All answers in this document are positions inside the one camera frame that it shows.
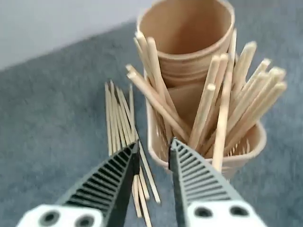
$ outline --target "carpet floor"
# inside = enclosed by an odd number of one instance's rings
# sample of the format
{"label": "carpet floor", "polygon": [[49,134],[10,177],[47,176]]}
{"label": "carpet floor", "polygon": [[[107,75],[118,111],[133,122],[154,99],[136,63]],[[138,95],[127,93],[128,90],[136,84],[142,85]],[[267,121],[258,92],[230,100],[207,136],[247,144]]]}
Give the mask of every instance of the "carpet floor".
{"label": "carpet floor", "polygon": [[[231,0],[238,51],[255,40],[255,68],[263,58],[288,72],[288,90],[266,114],[265,150],[232,184],[268,226],[302,226],[303,1]],[[0,72],[0,222],[13,227],[22,214],[54,203],[107,157],[104,83],[127,92],[124,65],[141,68],[125,24]],[[135,89],[136,124],[146,149],[145,101]],[[161,205],[148,202],[153,226],[175,227],[171,176],[147,154]],[[145,226],[130,200],[126,227]]]}

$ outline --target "wooden stick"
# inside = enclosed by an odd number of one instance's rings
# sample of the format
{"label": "wooden stick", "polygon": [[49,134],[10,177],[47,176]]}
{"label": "wooden stick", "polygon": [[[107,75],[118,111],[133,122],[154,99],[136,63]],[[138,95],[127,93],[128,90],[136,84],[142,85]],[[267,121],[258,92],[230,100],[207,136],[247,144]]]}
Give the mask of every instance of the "wooden stick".
{"label": "wooden stick", "polygon": [[[128,70],[129,72],[134,72],[134,73],[136,73],[137,75],[140,74],[132,65],[127,65],[126,68],[127,68],[127,70]],[[152,72],[151,70],[149,70],[149,71],[150,71],[150,73],[147,72],[147,75],[151,75],[151,76],[148,76],[148,79],[149,79],[149,81],[150,81],[150,83],[151,83],[151,86],[152,86],[154,89],[156,89],[156,82],[155,82],[155,79],[154,79],[154,76],[153,76],[153,72]],[[178,112],[177,112],[177,110],[176,110],[176,107],[175,107],[175,105],[174,105],[174,103],[173,103],[173,101],[172,101],[172,99],[171,99],[171,97],[170,97],[169,91],[167,90],[167,87],[166,87],[166,85],[165,85],[165,83],[164,83],[164,81],[163,81],[163,78],[161,78],[161,79],[162,79],[162,86],[163,86],[163,90],[164,90],[165,100],[166,100],[168,106],[169,106],[176,114],[178,114]],[[181,136],[180,136],[177,132],[175,132],[175,136],[177,136],[178,138],[181,138]]]}
{"label": "wooden stick", "polygon": [[[260,73],[255,81],[252,83],[248,91],[244,94],[236,108],[234,109],[231,116],[228,118],[227,121],[227,128],[226,128],[226,134],[228,134],[232,128],[235,126],[235,124],[239,121],[239,119],[242,117],[242,115],[245,113],[247,108],[251,105],[253,100],[258,96],[258,93],[264,86],[264,81],[267,79],[266,73]],[[215,141],[215,133],[212,134],[209,141],[206,144],[206,149],[211,146],[209,151],[206,154],[206,158],[210,158],[213,153],[214,144],[212,144]]]}
{"label": "wooden stick", "polygon": [[145,198],[144,198],[144,193],[143,193],[142,187],[139,187],[139,196],[140,196],[140,201],[141,201],[141,206],[142,206],[146,226],[147,227],[152,227],[151,218],[150,218],[150,215],[148,213],[148,209],[147,209],[147,205],[146,205],[146,201],[145,201]]}
{"label": "wooden stick", "polygon": [[108,96],[108,84],[105,83],[105,107],[106,107],[106,123],[107,123],[107,143],[108,143],[108,155],[111,156],[113,154],[113,145],[112,145],[112,135],[110,129],[110,113],[109,113],[109,96]]}
{"label": "wooden stick", "polygon": [[223,150],[225,145],[228,111],[229,111],[229,104],[230,104],[231,91],[232,91],[233,64],[236,55],[236,42],[237,42],[237,30],[234,30],[228,50],[231,59],[228,62],[227,71],[223,83],[221,103],[220,103],[216,136],[215,136],[215,144],[214,144],[214,156],[213,156],[212,165],[218,172],[221,172],[222,169]]}
{"label": "wooden stick", "polygon": [[114,118],[114,126],[115,126],[114,127],[114,132],[115,132],[115,139],[116,139],[116,149],[117,149],[116,151],[118,151],[118,150],[121,149],[121,144],[120,144],[120,136],[119,136],[119,133],[118,133],[117,118],[116,118],[116,115],[115,115],[115,111],[116,111],[115,87],[114,87],[114,83],[113,83],[112,80],[110,81],[110,88],[111,88],[111,95],[112,95],[113,118]]}
{"label": "wooden stick", "polygon": [[217,55],[214,55],[212,57],[210,66],[209,66],[209,70],[205,79],[205,84],[204,84],[204,88],[201,94],[201,98],[200,98],[200,103],[198,106],[198,110],[196,113],[196,117],[195,117],[195,121],[194,121],[194,125],[193,125],[193,129],[191,131],[190,137],[189,137],[189,141],[188,141],[188,145],[190,147],[195,147],[195,140],[196,140],[196,135],[197,135],[197,130],[198,130],[198,126],[201,123],[201,114],[203,113],[203,107],[204,107],[204,102],[205,102],[205,92],[206,92],[206,88],[208,86],[208,84],[213,84],[215,82],[216,79],[216,75],[218,73],[219,70],[219,65],[220,65],[220,57]]}
{"label": "wooden stick", "polygon": [[[124,105],[123,109],[125,110],[128,119],[130,119],[130,110],[129,110],[129,107],[127,105],[127,101],[125,99],[125,96],[124,96],[123,92],[119,89],[118,89],[118,93],[120,94],[120,95],[118,95],[120,103],[123,103],[123,105]],[[138,135],[138,131],[137,131],[136,128],[135,128],[135,132],[136,132],[136,138],[140,139],[139,135]],[[151,172],[150,167],[148,165],[148,162],[147,162],[147,159],[146,159],[143,147],[142,147],[142,143],[141,143],[140,140],[139,140],[139,146],[140,146],[140,156],[141,156],[141,159],[142,159],[142,162],[143,162],[143,165],[144,165],[144,169],[145,169],[146,174],[147,174],[147,178],[148,178],[148,180],[150,182],[150,185],[151,185],[152,193],[155,197],[156,202],[161,203],[160,197],[159,197],[159,194],[158,194],[158,191],[157,191],[157,187],[156,187],[156,184],[155,184],[154,179],[152,177],[152,172]]]}
{"label": "wooden stick", "polygon": [[257,97],[260,90],[264,87],[264,81],[268,78],[266,73],[260,73],[251,84],[247,92],[243,95],[236,108],[228,119],[227,131],[229,132],[232,127],[238,122],[245,110],[250,106],[254,98]]}
{"label": "wooden stick", "polygon": [[235,65],[234,75],[233,75],[234,87],[232,90],[233,97],[236,97],[238,95],[238,93],[241,91],[245,83],[245,78],[248,69],[251,65],[251,61],[255,54],[256,48],[257,48],[256,42],[253,41],[247,43],[243,48],[243,51],[239,57],[237,64]]}
{"label": "wooden stick", "polygon": [[134,132],[134,126],[135,126],[135,121],[134,121],[134,91],[133,91],[133,85],[129,84],[129,106],[130,106],[130,111],[131,111],[131,141],[135,141],[135,132]]}
{"label": "wooden stick", "polygon": [[161,114],[163,119],[165,119],[172,128],[174,128],[178,134],[187,141],[190,128],[179,117],[179,115],[167,106],[163,100],[161,100],[160,96],[150,86],[150,84],[142,78],[142,76],[135,73],[129,73],[127,76],[145,95],[150,104]]}
{"label": "wooden stick", "polygon": [[204,142],[205,136],[208,133],[209,130],[209,126],[211,123],[211,119],[213,118],[213,116],[216,114],[218,116],[218,113],[216,113],[216,102],[219,96],[219,92],[220,92],[220,87],[222,85],[223,82],[223,78],[226,72],[226,67],[227,67],[227,62],[228,62],[228,55],[227,54],[221,54],[220,56],[220,66],[219,66],[219,70],[216,76],[216,80],[215,80],[215,86],[216,86],[216,90],[214,92],[214,97],[213,97],[213,101],[212,101],[212,105],[211,108],[209,110],[209,114],[207,116],[207,120],[205,123],[205,127],[203,128],[203,131],[201,133],[201,136],[199,138],[199,147],[197,148],[197,150],[200,149],[201,144]]}
{"label": "wooden stick", "polygon": [[[122,121],[122,126],[124,128],[124,135],[125,135],[125,141],[127,144],[130,144],[132,143],[134,140],[132,140],[131,138],[131,125],[129,124],[128,122],[128,119],[127,119],[127,116],[126,116],[126,113],[125,113],[125,110],[124,110],[124,106],[122,103],[120,103],[120,106],[119,106],[119,114],[120,114],[120,118],[121,118],[121,121]],[[139,201],[139,195],[137,194],[138,193],[138,176],[134,176],[134,196],[135,198],[138,199]],[[149,193],[148,193],[148,190],[147,190],[147,185],[146,184],[143,184],[144,188],[143,188],[143,191],[145,192],[145,197],[147,200],[149,200]]]}
{"label": "wooden stick", "polygon": [[248,113],[248,118],[242,118],[241,121],[237,123],[237,127],[234,127],[232,132],[228,135],[227,140],[228,145],[224,149],[224,154],[227,154],[228,151],[245,136],[247,131],[251,129],[256,122],[264,115],[269,108],[276,102],[276,100],[281,96],[281,94],[286,90],[287,85],[285,82],[277,83],[274,88],[266,95],[260,105],[257,107],[253,113]]}
{"label": "wooden stick", "polygon": [[[234,31],[232,33],[232,38],[231,38],[231,42],[230,42],[230,45],[229,45],[229,49],[228,49],[230,59],[227,63],[225,79],[224,79],[224,82],[223,82],[221,103],[220,103],[220,105],[218,105],[219,106],[219,110],[218,110],[219,113],[218,113],[217,126],[218,126],[218,124],[220,124],[220,126],[219,126],[220,132],[219,132],[218,140],[219,140],[219,138],[220,138],[220,140],[222,140],[222,137],[225,138],[225,134],[226,134],[225,131],[226,131],[226,127],[227,127],[226,124],[227,124],[227,117],[228,117],[228,115],[226,116],[226,113],[228,114],[228,111],[229,111],[232,81],[234,79],[233,78],[233,71],[234,71],[233,65],[234,65],[235,56],[236,56],[236,43],[237,43],[237,30],[234,29]],[[205,157],[206,157],[207,151],[209,149],[209,147],[207,147],[207,146],[209,146],[208,144],[212,144],[214,142],[213,137],[215,139],[215,137],[216,137],[215,133],[213,133],[211,138],[208,140],[206,146],[204,146],[204,155],[205,155]]]}
{"label": "wooden stick", "polygon": [[137,51],[138,51],[139,57],[141,59],[141,62],[144,66],[144,70],[147,73],[147,77],[150,80],[151,85],[153,86],[153,88],[156,88],[155,79],[153,77],[153,73],[152,73],[152,70],[151,70],[151,67],[150,67],[150,60],[148,58],[147,52],[143,52],[142,47],[139,44],[139,39],[138,38],[134,38],[134,43],[137,47]]}
{"label": "wooden stick", "polygon": [[[159,64],[159,59],[158,59],[158,54],[157,54],[157,47],[156,47],[156,42],[153,38],[149,37],[147,38],[147,50],[148,50],[148,55],[150,58],[150,63],[151,63],[151,70],[154,75],[154,79],[156,82],[156,89],[158,94],[160,95],[160,98],[166,99],[165,98],[165,93],[164,93],[164,81],[161,75],[161,69],[160,69],[160,64]],[[167,143],[170,142],[172,138],[172,132],[171,132],[171,127],[168,124],[166,120],[164,120],[164,129],[167,137]]]}
{"label": "wooden stick", "polygon": [[[116,97],[113,96],[112,100],[113,100],[114,109],[116,110],[114,112],[114,114],[119,114],[119,108],[120,108],[120,106],[118,106],[117,101],[115,101]],[[121,117],[117,117],[117,124],[118,124],[118,122],[121,122],[122,125],[124,124],[124,122],[123,122],[123,120],[122,120]],[[127,135],[126,130],[124,128],[122,128],[122,129],[124,131],[124,135],[126,136]],[[121,140],[123,141],[122,144],[125,143],[125,137],[124,136],[121,136]],[[135,186],[136,187],[138,186],[137,182],[136,182],[136,184],[134,184],[134,182],[132,184],[132,193],[133,193],[133,198],[134,198],[134,206],[135,206],[137,217],[141,218],[142,217],[142,213],[141,213],[140,204],[139,204],[139,195],[137,195],[137,196],[135,195]]]}
{"label": "wooden stick", "polygon": [[251,75],[250,79],[248,80],[248,82],[244,85],[243,89],[239,92],[239,94],[235,97],[235,99],[231,100],[231,109],[233,110],[235,108],[236,103],[239,102],[239,100],[241,99],[241,97],[246,93],[246,91],[249,89],[249,87],[251,86],[251,84],[253,83],[253,81],[256,79],[257,75],[261,72],[265,72],[265,70],[268,68],[268,66],[270,65],[271,60],[265,58],[260,65],[256,68],[256,70],[254,71],[254,73]]}
{"label": "wooden stick", "polygon": [[110,119],[110,128],[111,128],[111,139],[112,139],[112,152],[110,155],[114,154],[117,151],[116,147],[116,134],[115,134],[115,120],[114,120],[114,111],[113,111],[113,102],[112,95],[108,89],[108,103],[109,103],[109,119]]}
{"label": "wooden stick", "polygon": [[222,169],[223,151],[225,146],[231,89],[232,89],[232,73],[229,71],[226,74],[223,84],[223,90],[221,96],[222,98],[221,98],[216,136],[214,142],[214,155],[213,155],[212,165],[218,172],[221,172]]}
{"label": "wooden stick", "polygon": [[[130,84],[129,85],[129,105],[130,105],[130,110],[131,110],[131,120],[130,120],[130,129],[131,129],[131,134],[129,134],[130,136],[130,140],[135,141],[135,133],[134,133],[134,126],[135,126],[135,122],[134,122],[134,92],[133,92],[133,85]],[[134,176],[134,196],[136,198],[136,200],[139,201],[139,191],[138,191],[138,176],[135,175]]]}
{"label": "wooden stick", "polygon": [[145,36],[143,35],[143,33],[141,31],[136,31],[135,32],[135,37],[138,40],[138,43],[142,49],[142,52],[144,53],[144,55],[146,56],[146,59],[149,59],[148,56],[148,45],[147,45],[147,41],[145,39]]}
{"label": "wooden stick", "polygon": [[203,128],[206,124],[207,116],[211,107],[211,104],[213,102],[214,92],[215,92],[216,86],[214,84],[208,84],[206,91],[205,91],[205,101],[203,104],[203,112],[200,116],[200,124],[198,126],[198,129],[196,131],[196,135],[194,135],[193,139],[189,141],[189,146],[196,150],[199,144],[199,138],[201,137],[201,133],[203,131]]}

